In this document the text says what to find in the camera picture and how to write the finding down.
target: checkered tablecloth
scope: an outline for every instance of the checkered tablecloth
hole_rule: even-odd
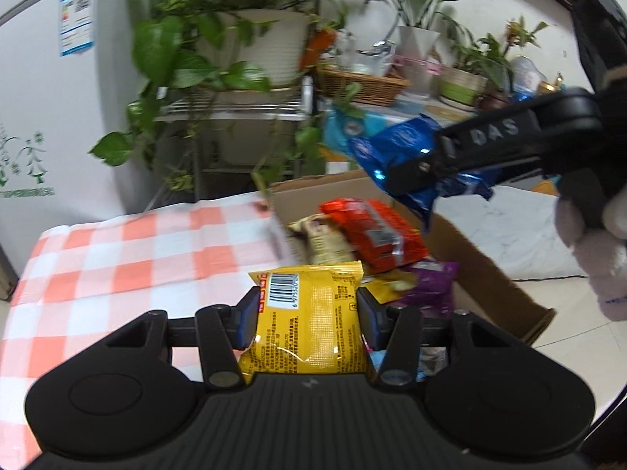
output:
[[[182,318],[234,305],[253,285],[247,272],[289,261],[257,193],[43,233],[2,339],[0,467],[20,469],[39,453],[24,418],[39,376],[150,309]],[[173,364],[202,380],[195,348],[176,348]]]

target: white refrigerator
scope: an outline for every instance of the white refrigerator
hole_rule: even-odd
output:
[[[141,212],[156,179],[88,154],[142,86],[127,0],[0,0],[0,247],[20,275],[54,226]]]

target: open cardboard box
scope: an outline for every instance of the open cardboard box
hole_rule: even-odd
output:
[[[421,227],[409,209],[393,201],[363,171],[288,180],[270,189],[270,202],[283,225],[318,213],[321,203],[340,197],[386,202],[412,226]],[[475,312],[529,344],[549,326],[555,310],[536,304],[449,221],[434,214],[423,238],[435,259],[460,263],[454,290],[457,307]]]

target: snack package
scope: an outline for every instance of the snack package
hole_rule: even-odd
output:
[[[361,286],[379,304],[398,307],[418,306],[424,316],[448,317],[453,312],[453,281],[458,263],[419,261],[374,277],[365,277]]]
[[[288,228],[306,238],[307,261],[312,265],[343,263],[355,259],[351,246],[327,215],[310,215],[290,224]]]
[[[365,372],[355,294],[362,276],[359,261],[251,273],[261,301],[255,339],[239,358],[246,381],[256,372]]]
[[[429,155],[434,147],[433,135],[440,125],[433,118],[420,117],[392,125],[372,137],[354,137],[348,147],[359,165],[369,177],[385,191],[386,172],[392,166]],[[500,170],[466,172],[447,179],[440,179],[433,186],[396,197],[424,221],[428,228],[433,204],[438,196],[479,194],[489,200],[491,186]]]
[[[447,318],[455,309],[453,281],[459,264],[456,262],[419,261],[404,270],[416,276],[416,287],[406,291],[391,305],[420,307],[424,316]]]
[[[401,269],[390,270],[372,277],[364,277],[360,286],[365,287],[379,304],[399,300],[405,292],[418,284],[418,276]]]
[[[413,263],[429,254],[418,230],[380,201],[338,198],[323,203],[320,210],[342,229],[374,274]]]
[[[334,105],[328,110],[324,124],[324,143],[334,152],[350,157],[349,139],[356,136],[374,136],[390,123],[385,115],[374,111],[365,111],[363,118],[349,116]]]

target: green flower pot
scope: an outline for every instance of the green flower pot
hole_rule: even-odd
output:
[[[483,76],[447,67],[440,76],[440,95],[459,104],[474,106],[485,92],[487,83]]]

